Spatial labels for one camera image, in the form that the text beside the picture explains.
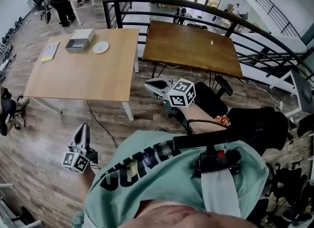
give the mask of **gray box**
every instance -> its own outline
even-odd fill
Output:
[[[76,29],[65,49],[69,53],[84,53],[95,36],[94,29]]]
[[[88,38],[70,39],[65,49],[69,53],[84,53],[89,44]]]

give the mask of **black railing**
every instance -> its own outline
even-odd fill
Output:
[[[109,16],[108,12],[108,3],[113,2],[114,3],[114,10],[115,10],[115,17],[116,17],[116,25],[112,25],[110,22],[112,18]],[[314,80],[311,79],[311,77],[314,76],[314,72],[303,62],[303,59],[300,57],[300,54],[294,53],[289,47],[287,47],[285,44],[283,44],[281,41],[267,33],[266,31],[254,26],[253,24],[242,20],[240,17],[235,16],[231,13],[224,12],[222,10],[209,7],[203,4],[199,4],[196,2],[191,2],[187,0],[103,0],[103,6],[105,10],[105,18],[107,20],[108,28],[123,28],[123,26],[147,26],[147,28],[150,26],[150,23],[143,23],[143,22],[123,22],[123,18],[125,15],[150,15],[150,16],[163,16],[163,17],[170,17],[170,18],[181,18],[182,16],[179,15],[173,15],[173,14],[167,14],[167,13],[161,13],[161,12],[144,12],[144,11],[124,11],[121,10],[121,3],[125,2],[147,2],[147,3],[162,3],[162,4],[169,4],[169,5],[176,5],[181,7],[188,7],[196,10],[200,10],[206,13],[210,13],[212,15],[216,15],[218,17],[222,17],[225,19],[228,19],[231,21],[231,25],[229,28],[223,27],[221,25],[214,24],[212,22],[204,21],[197,18],[189,18],[184,17],[185,20],[204,24],[207,26],[211,26],[213,28],[218,28],[221,30],[224,30],[224,35],[226,37],[230,37],[232,34],[236,34],[240,37],[243,37],[247,40],[250,40],[251,42],[254,42],[259,47],[262,46],[263,49],[259,52],[251,47],[248,47],[246,45],[243,45],[239,42],[234,41],[235,45],[241,46],[251,52],[254,52],[253,55],[246,55],[240,51],[237,52],[239,56],[239,61],[242,64],[254,67],[259,70],[263,70],[267,73],[267,77],[270,75],[276,75],[278,73],[278,70],[285,69],[284,65],[290,64],[291,69],[297,71],[301,75],[303,75],[306,79],[310,79],[312,82]],[[235,30],[237,25],[241,25],[243,27],[248,28],[249,30],[258,33],[262,35],[264,38],[268,39],[269,41],[275,43],[277,46],[282,48],[282,53],[278,53],[277,51],[273,50],[269,46],[245,35]],[[139,41],[139,44],[145,44],[145,41]],[[269,61],[274,62],[277,64],[277,66],[271,66],[269,64]],[[256,64],[261,63],[265,67],[268,67],[269,70],[264,70],[260,67],[257,67]]]
[[[120,9],[122,11],[132,9],[132,2],[129,2],[129,1],[120,2],[119,5],[120,5]],[[107,27],[112,28],[114,25],[117,24],[113,5],[109,6],[107,2],[103,2],[103,6],[104,6],[105,17],[110,17],[110,20],[106,19]]]
[[[281,10],[271,0],[255,0],[275,22],[280,29],[280,33],[284,36],[301,38],[292,23],[286,18]]]

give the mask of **black cable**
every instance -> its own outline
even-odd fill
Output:
[[[103,129],[105,129],[106,130],[106,132],[111,136],[111,138],[112,138],[112,140],[113,140],[113,142],[114,142],[114,145],[116,146],[116,148],[118,148],[118,145],[117,145],[117,143],[116,143],[116,141],[115,141],[115,139],[114,139],[114,137],[112,136],[112,134],[110,134],[109,133],[109,131],[97,120],[97,118],[96,118],[96,116],[94,115],[94,113],[93,113],[93,111],[92,111],[92,109],[90,108],[90,105],[89,105],[89,102],[87,101],[87,105],[88,105],[88,107],[89,107],[89,110],[90,110],[90,113],[93,115],[93,117],[94,117],[94,119],[95,119],[95,121],[97,121],[98,122],[98,124],[99,125],[101,125],[101,127],[103,128]]]
[[[91,164],[90,167],[91,167],[92,169],[97,169],[97,170],[101,170],[101,169],[102,169],[101,167],[99,167],[99,166],[96,165],[96,164]]]

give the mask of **dark wood table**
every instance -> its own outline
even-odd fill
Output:
[[[243,78],[232,39],[200,28],[151,21],[143,59]]]

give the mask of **mint green t-shirt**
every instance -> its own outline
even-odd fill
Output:
[[[193,177],[193,165],[206,148],[172,150],[167,141],[175,136],[180,135],[136,131],[121,143],[110,164],[96,174],[84,212],[73,219],[73,227],[116,228],[133,219],[144,200],[173,201],[205,211],[201,179]],[[215,145],[215,149],[236,149],[241,154],[241,170],[233,178],[245,219],[261,196],[266,164],[242,141]]]

